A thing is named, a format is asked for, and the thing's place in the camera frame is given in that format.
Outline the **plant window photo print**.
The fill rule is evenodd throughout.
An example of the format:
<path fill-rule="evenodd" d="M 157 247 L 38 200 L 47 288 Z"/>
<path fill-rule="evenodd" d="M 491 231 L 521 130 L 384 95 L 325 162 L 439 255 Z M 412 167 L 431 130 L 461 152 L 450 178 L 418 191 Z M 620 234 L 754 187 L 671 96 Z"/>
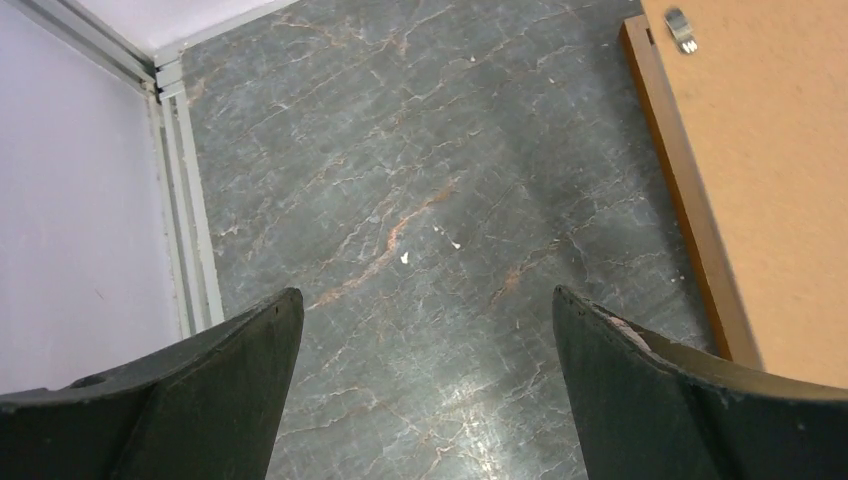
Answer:
<path fill-rule="evenodd" d="M 763 371 L 847 384 L 847 5 L 646 1 Z"/>

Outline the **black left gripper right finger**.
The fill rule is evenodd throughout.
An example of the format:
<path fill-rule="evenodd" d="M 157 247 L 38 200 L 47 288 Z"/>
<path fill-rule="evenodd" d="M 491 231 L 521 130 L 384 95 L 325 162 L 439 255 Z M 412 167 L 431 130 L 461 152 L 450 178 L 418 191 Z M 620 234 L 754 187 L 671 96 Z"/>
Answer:
<path fill-rule="evenodd" d="M 673 342 L 564 286 L 552 323 L 593 479 L 843 479 L 844 389 Z"/>

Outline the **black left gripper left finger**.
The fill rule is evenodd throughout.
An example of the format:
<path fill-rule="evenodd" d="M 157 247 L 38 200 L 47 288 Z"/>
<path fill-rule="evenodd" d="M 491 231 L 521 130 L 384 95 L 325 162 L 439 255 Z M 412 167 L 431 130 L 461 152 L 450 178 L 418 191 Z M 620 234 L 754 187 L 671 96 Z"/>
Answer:
<path fill-rule="evenodd" d="M 299 352 L 286 288 L 127 364 L 1 398 L 5 479 L 262 479 Z"/>

